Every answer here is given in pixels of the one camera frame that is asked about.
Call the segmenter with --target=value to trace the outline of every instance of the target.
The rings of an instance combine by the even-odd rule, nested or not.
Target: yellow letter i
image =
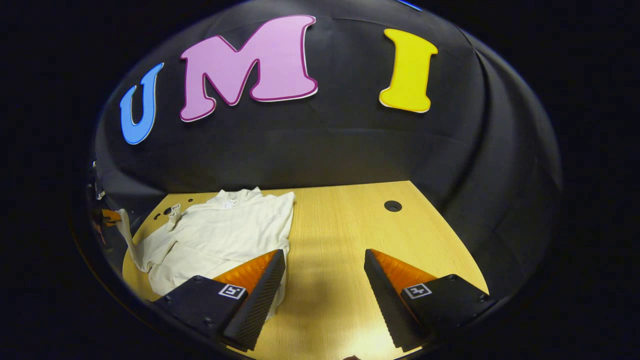
[[[396,45],[396,60],[391,85],[380,92],[380,102],[389,108],[427,112],[431,107],[427,97],[429,63],[438,49],[405,31],[386,29],[385,35]]]

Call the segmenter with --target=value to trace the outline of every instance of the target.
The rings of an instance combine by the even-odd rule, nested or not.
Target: foam letter
[[[142,84],[142,119],[137,124],[133,123],[131,116],[131,97],[136,91],[136,86],[127,91],[120,100],[120,124],[124,140],[131,145],[136,145],[146,139],[156,120],[156,76],[164,63],[156,65],[149,70],[140,83]]]
[[[215,110],[216,101],[205,91],[205,78],[227,104],[236,105],[256,63],[258,81],[250,92],[253,99],[283,101],[315,94],[317,82],[307,75],[305,59],[305,32],[315,22],[316,18],[308,15],[279,17],[259,27],[240,50],[216,36],[184,51],[187,68],[182,121],[195,121]]]
[[[396,45],[391,85],[380,92],[380,102],[389,108],[424,113],[431,107],[426,95],[431,55],[438,49],[427,40],[404,31],[386,29]]]

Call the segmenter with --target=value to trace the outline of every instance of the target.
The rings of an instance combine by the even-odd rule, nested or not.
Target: orange object
[[[269,266],[276,251],[278,251],[278,249],[236,266],[228,272],[216,276],[214,280],[224,282],[225,284],[242,286],[246,288],[247,293],[251,295],[251,292],[255,289],[255,286],[258,285],[258,281],[262,278],[262,274],[264,274],[265,269]]]
[[[370,250],[376,256],[380,267],[382,267],[387,279],[389,279],[398,295],[400,295],[404,288],[437,279],[437,277],[415,266],[411,266],[404,261],[389,256],[384,252],[374,249]]]
[[[108,209],[102,209],[102,217],[103,217],[103,222],[107,222],[107,223],[122,220],[120,218],[120,214],[118,214],[116,211],[108,210]]]

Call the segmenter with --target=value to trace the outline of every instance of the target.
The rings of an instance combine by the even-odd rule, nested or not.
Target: black fabric backdrop
[[[7,59],[17,60],[7,69],[20,76],[8,82],[4,180],[10,201],[12,189],[24,190],[7,216],[20,233],[5,242],[3,357],[200,358],[151,331],[105,291],[70,241],[65,209],[82,186],[95,119],[122,76],[225,4],[12,4],[20,5],[3,13]],[[638,214],[637,150],[625,114],[639,112],[632,100],[637,51],[629,46],[638,32],[630,18],[637,5],[421,5],[487,43],[523,75],[550,113],[565,174],[562,232],[534,277],[473,336],[430,358],[636,358],[630,242],[637,237],[631,227]],[[532,48],[545,51],[534,56]],[[251,101],[243,97],[239,106]],[[90,231],[85,222],[79,228]]]
[[[231,107],[207,82],[215,111],[196,122],[178,118],[183,51],[216,35],[239,49],[265,21],[296,14],[316,17],[305,34],[305,57],[318,93],[258,102],[246,86]],[[394,66],[387,28],[438,48],[427,113],[378,101]],[[143,142],[130,145],[120,128],[120,99],[161,62],[156,122]],[[256,79],[254,68],[248,84]],[[138,119],[140,90],[133,104]],[[110,201],[141,214],[166,193],[410,179],[451,224],[498,298],[517,290],[542,257],[562,183],[547,114],[518,74],[450,22],[389,0],[250,1],[189,27],[142,59],[113,92],[100,117],[96,159]]]

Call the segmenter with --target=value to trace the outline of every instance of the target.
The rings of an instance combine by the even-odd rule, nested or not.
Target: table grommet hole
[[[397,213],[398,211],[402,210],[402,204],[400,204],[398,201],[389,200],[385,202],[385,209]]]

